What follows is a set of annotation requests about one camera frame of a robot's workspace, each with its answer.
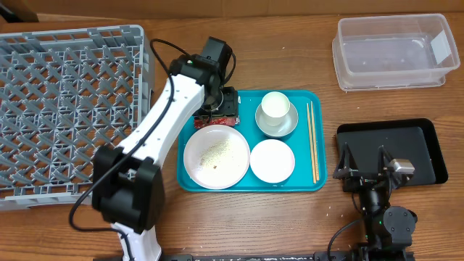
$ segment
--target chopsticks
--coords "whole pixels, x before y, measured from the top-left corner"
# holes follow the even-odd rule
[[[311,114],[310,105],[306,104],[307,112],[307,127],[310,132],[310,151],[311,151],[311,165],[312,165],[312,181],[314,184],[319,181],[319,164],[318,164],[318,148],[316,142],[316,129],[314,122],[314,106],[311,101]]]

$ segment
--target clear plastic container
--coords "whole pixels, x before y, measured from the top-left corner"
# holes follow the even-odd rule
[[[344,91],[441,86],[460,65],[442,14],[341,19],[332,52]]]

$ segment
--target teal tray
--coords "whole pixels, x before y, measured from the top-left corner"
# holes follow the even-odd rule
[[[239,91],[241,103],[239,105],[240,124],[235,126],[248,141],[250,151],[259,142],[268,139],[258,128],[254,120],[256,108],[261,100],[269,91]],[[295,155],[295,169],[290,178],[277,184],[270,184],[257,178],[252,169],[249,168],[245,176],[234,186],[221,190],[203,188],[196,184],[187,174],[183,164],[183,151],[187,141],[195,133],[194,119],[191,117],[181,133],[179,134],[179,146],[177,156],[177,179],[181,187],[193,192],[304,192],[317,191],[327,181],[326,148],[324,143],[324,132],[322,125],[322,114],[320,112],[320,102],[318,97],[309,91],[282,91],[287,95],[290,102],[297,108],[298,125],[289,135],[280,138],[290,146]],[[310,154],[309,130],[307,125],[306,103],[313,102],[315,114],[315,129],[318,148],[319,181],[314,184],[312,181],[312,166]]]

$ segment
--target white label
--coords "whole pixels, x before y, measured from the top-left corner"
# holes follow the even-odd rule
[[[436,63],[439,65],[451,54],[450,44],[448,43],[447,35],[444,30],[435,37],[430,43],[434,51]]]

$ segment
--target wooden table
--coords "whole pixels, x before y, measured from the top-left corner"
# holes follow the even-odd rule
[[[255,17],[243,19],[119,20],[6,24],[3,33],[139,24],[149,38],[161,38],[189,53],[202,50],[208,36],[232,46],[237,60],[230,81],[243,89],[302,89],[322,104],[329,172],[338,160],[334,135],[339,125],[427,117],[434,122],[449,180],[440,186],[402,188],[391,203],[411,209],[419,221],[413,234],[417,260],[461,260],[464,255],[464,67],[439,88],[345,93],[338,87],[331,42],[343,16]],[[464,60],[464,13],[446,15]],[[179,53],[157,46],[169,62]],[[156,67],[159,95],[166,75]],[[168,254],[307,254],[326,249],[332,235],[357,218],[341,182],[329,179],[316,193],[200,194],[177,183],[175,144],[165,162],[166,206],[157,225]],[[0,212],[0,260],[91,260],[121,253],[114,233],[78,233],[67,224],[69,205]],[[83,226],[108,226],[91,207],[81,207]],[[351,228],[333,249],[349,249],[364,235]]]

